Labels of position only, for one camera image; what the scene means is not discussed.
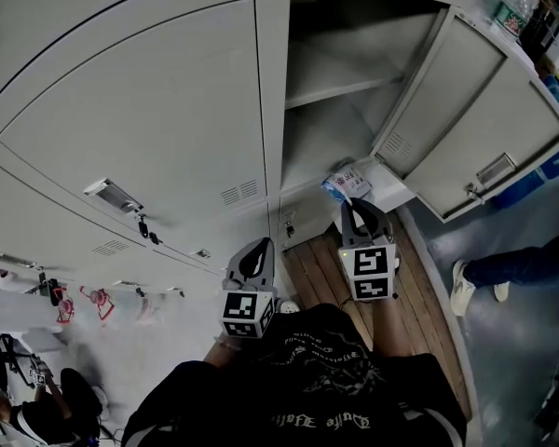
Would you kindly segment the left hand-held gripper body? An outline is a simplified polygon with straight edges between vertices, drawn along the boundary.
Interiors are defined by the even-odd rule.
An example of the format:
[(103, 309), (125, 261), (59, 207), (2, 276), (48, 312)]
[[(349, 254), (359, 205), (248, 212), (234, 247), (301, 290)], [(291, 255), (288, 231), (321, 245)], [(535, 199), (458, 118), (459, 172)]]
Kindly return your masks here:
[(275, 269), (265, 269), (257, 277), (227, 270), (223, 283), (220, 324), (229, 337), (261, 339), (276, 313)]

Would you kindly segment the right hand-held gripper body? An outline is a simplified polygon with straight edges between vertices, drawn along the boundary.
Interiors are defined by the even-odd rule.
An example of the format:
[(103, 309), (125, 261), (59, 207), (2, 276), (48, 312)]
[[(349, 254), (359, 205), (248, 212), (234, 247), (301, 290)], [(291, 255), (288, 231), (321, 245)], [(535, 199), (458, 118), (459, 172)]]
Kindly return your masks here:
[(390, 228), (370, 235), (366, 227), (342, 228), (338, 250), (343, 273), (354, 301), (372, 302), (394, 296), (400, 259)]

